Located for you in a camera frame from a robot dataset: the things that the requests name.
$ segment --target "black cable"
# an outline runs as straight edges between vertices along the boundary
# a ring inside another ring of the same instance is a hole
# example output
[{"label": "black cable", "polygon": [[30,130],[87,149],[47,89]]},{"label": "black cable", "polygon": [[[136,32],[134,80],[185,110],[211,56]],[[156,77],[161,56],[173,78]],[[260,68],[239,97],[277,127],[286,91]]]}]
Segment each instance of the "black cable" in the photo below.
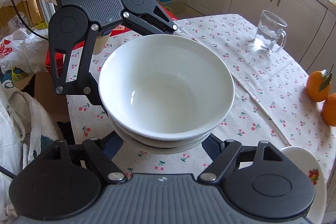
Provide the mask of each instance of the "black cable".
[{"label": "black cable", "polygon": [[0,172],[3,173],[4,175],[10,177],[11,179],[14,179],[16,175],[14,175],[12,172],[9,172],[7,169],[4,167],[0,166]]},{"label": "black cable", "polygon": [[14,0],[11,0],[11,2],[12,2],[12,4],[13,4],[14,10],[15,10],[17,16],[19,17],[19,19],[21,20],[21,22],[23,23],[23,25],[24,25],[28,30],[30,30],[33,34],[35,34],[36,36],[41,37],[42,39],[48,40],[48,38],[43,37],[42,35],[39,35],[38,33],[34,32],[34,31],[33,31],[33,30],[26,24],[26,22],[24,22],[24,20],[22,19],[22,17],[20,16],[20,14],[19,14],[19,12],[18,12],[18,10],[17,10],[17,8],[16,8],[16,5],[15,5]]}]

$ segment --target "stack of bowls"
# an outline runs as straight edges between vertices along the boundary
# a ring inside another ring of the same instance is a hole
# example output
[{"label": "stack of bowls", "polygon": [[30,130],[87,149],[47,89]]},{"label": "stack of bowls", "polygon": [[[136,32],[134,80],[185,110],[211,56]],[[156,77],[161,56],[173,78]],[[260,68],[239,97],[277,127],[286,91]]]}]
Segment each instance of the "stack of bowls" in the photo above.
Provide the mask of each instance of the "stack of bowls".
[{"label": "stack of bowls", "polygon": [[148,153],[189,150],[224,119],[234,83],[205,46],[175,35],[127,42],[105,61],[99,93],[117,134]]}]

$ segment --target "water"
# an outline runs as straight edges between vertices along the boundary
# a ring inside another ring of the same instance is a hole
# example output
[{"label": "water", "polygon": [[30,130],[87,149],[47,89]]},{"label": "water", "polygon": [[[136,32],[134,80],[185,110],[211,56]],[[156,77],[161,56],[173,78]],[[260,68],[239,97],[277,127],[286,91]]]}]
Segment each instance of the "water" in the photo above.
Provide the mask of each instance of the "water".
[{"label": "water", "polygon": [[193,129],[196,97],[180,78],[156,73],[136,83],[130,95],[130,113],[141,128],[159,133]]},{"label": "water", "polygon": [[277,41],[277,33],[273,30],[270,30],[267,26],[261,25],[259,23],[257,34],[254,40],[256,47],[272,50]]}]

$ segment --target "white bowl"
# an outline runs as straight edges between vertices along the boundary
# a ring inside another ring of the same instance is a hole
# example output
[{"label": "white bowl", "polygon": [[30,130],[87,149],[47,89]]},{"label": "white bowl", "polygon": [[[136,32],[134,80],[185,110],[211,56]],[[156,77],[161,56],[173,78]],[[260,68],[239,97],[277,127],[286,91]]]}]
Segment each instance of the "white bowl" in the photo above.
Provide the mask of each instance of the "white bowl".
[{"label": "white bowl", "polygon": [[234,83],[211,50],[175,35],[147,35],[116,49],[99,76],[109,117],[146,138],[179,141],[215,128],[229,112]]},{"label": "white bowl", "polygon": [[313,224],[321,224],[326,210],[327,188],[319,162],[313,154],[299,146],[288,146],[280,151],[314,183],[315,198],[306,217]]},{"label": "white bowl", "polygon": [[153,140],[153,139],[149,139],[141,135],[135,134],[134,132],[128,130],[127,128],[124,128],[117,121],[114,121],[114,122],[124,133],[126,133],[128,136],[130,136],[134,140],[138,141],[139,143],[142,143],[144,145],[154,147],[154,148],[175,148],[175,147],[179,147],[182,145],[195,143],[198,140],[201,140],[202,138],[204,138],[205,136],[209,136],[211,133],[211,132],[207,132],[197,137],[189,138],[189,139],[181,140],[181,141],[159,141],[159,140]]},{"label": "white bowl", "polygon": [[125,142],[127,142],[129,145],[133,146],[134,148],[138,148],[142,151],[145,151],[150,154],[158,154],[158,155],[171,155],[171,154],[177,154],[177,153],[182,153],[187,150],[190,150],[197,145],[199,145],[201,142],[203,142],[206,138],[208,138],[208,135],[203,137],[201,140],[198,140],[194,143],[190,143],[187,145],[182,145],[180,147],[175,147],[175,148],[154,148],[150,147],[147,145],[144,145],[142,143],[139,143],[138,141],[134,140],[131,138],[129,135],[127,135],[125,132],[123,132],[115,123],[114,120],[110,120],[111,124],[116,131],[116,133],[119,135],[120,138],[122,138]]}]

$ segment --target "cherry print tablecloth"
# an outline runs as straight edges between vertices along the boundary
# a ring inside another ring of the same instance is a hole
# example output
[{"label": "cherry print tablecloth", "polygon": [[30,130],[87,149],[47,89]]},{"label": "cherry print tablecloth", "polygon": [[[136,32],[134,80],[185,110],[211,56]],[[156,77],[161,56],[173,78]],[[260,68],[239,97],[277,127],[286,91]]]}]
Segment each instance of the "cherry print tablecloth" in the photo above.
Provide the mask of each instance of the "cherry print tablecloth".
[{"label": "cherry print tablecloth", "polygon": [[[314,103],[305,92],[308,75],[284,50],[269,53],[256,48],[256,27],[239,15],[217,15],[176,21],[176,35],[191,38],[214,51],[231,71],[235,100],[231,111],[213,134],[243,145],[269,140],[277,148],[297,145],[320,162],[328,179],[335,155],[335,129],[323,121],[323,103]],[[106,58],[120,45],[138,37],[133,31],[110,37],[102,53],[92,56],[90,72],[98,79]],[[73,51],[68,81],[76,78],[81,49]],[[85,96],[68,96],[76,143],[103,138],[111,131],[109,119]],[[152,155],[124,143],[113,161],[129,177],[140,173],[193,173],[198,176],[211,163],[199,145],[175,155]]]}]

